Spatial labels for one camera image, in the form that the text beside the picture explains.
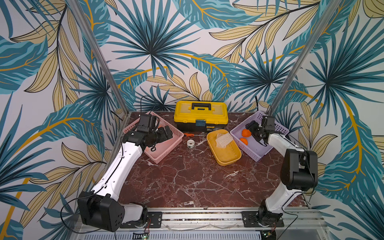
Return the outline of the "orange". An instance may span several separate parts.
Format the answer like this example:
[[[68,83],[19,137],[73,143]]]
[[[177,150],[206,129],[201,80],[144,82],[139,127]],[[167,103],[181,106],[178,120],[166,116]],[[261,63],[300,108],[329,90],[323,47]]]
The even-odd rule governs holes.
[[[240,138],[240,141],[246,146],[249,144],[246,138]]]
[[[243,129],[243,130],[242,130],[242,137],[243,137],[243,138],[249,138],[249,137],[251,137],[251,136],[252,136],[252,133],[251,133],[250,130],[247,130],[247,129]]]

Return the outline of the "white foam net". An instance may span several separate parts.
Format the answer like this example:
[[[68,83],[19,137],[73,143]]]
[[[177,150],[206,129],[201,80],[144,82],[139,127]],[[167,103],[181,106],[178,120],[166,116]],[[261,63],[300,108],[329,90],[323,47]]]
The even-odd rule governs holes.
[[[232,135],[230,133],[218,134],[216,139],[219,139],[219,138],[231,140],[231,142],[233,141],[233,137],[232,137]]]
[[[227,145],[231,142],[231,140],[227,139],[216,139],[217,148],[226,148]]]

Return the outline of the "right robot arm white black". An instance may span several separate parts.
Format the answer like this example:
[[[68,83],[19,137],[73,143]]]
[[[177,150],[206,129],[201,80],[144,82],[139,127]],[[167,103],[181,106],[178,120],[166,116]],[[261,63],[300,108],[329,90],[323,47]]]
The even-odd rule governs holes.
[[[257,222],[269,227],[277,224],[285,207],[299,194],[314,189],[318,184],[318,155],[291,142],[275,130],[275,118],[263,116],[262,123],[251,121],[246,129],[258,143],[265,143],[277,150],[283,157],[281,182],[274,192],[262,201]]]

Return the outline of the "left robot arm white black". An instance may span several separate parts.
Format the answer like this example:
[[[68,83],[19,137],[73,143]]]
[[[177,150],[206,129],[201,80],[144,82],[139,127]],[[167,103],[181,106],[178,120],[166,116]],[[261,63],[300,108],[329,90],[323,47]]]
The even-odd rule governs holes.
[[[128,222],[146,222],[145,207],[140,204],[121,205],[118,200],[133,165],[147,147],[170,140],[169,127],[124,134],[116,158],[92,190],[81,192],[78,206],[82,223],[97,229],[115,232]]]

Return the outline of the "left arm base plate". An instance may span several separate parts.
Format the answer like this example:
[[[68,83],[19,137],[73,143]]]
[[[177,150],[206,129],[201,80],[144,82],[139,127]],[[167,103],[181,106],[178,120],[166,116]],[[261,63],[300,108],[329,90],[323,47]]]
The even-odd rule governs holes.
[[[126,221],[120,226],[121,229],[141,229],[149,227],[150,229],[159,229],[162,225],[162,212],[144,212],[137,221]]]

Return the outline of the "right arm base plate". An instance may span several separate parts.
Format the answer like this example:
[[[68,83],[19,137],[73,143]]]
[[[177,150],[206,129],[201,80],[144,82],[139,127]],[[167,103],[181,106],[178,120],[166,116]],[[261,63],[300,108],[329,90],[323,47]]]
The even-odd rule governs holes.
[[[258,211],[243,211],[241,212],[242,221],[245,228],[255,228],[255,227],[284,227],[283,214],[275,213],[262,213],[259,214]]]

